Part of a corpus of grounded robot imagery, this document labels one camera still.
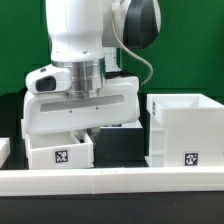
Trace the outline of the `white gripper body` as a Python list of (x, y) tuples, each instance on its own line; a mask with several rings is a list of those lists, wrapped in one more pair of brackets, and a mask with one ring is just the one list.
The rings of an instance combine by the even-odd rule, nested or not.
[(109, 79), (90, 99), (75, 99), (65, 92), (27, 92), (23, 130), (28, 135), (42, 135), (135, 122), (140, 116), (138, 89), (138, 78), (131, 76)]

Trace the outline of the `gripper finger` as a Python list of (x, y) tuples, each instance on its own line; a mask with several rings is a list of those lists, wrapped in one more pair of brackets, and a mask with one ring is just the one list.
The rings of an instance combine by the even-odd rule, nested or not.
[(88, 130), (88, 134), (89, 134), (91, 139), (94, 139), (99, 133), (100, 133), (100, 128), (99, 127), (90, 128)]
[(84, 134), (80, 131), (71, 131), (70, 137), (75, 144), (82, 144), (85, 142)]

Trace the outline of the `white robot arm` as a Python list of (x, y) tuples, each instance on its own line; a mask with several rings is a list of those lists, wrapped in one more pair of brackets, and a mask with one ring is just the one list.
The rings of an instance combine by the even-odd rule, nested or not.
[(26, 77), (25, 136), (79, 132), (139, 118), (135, 76), (109, 48), (148, 47), (161, 28), (158, 0), (45, 0), (51, 63)]

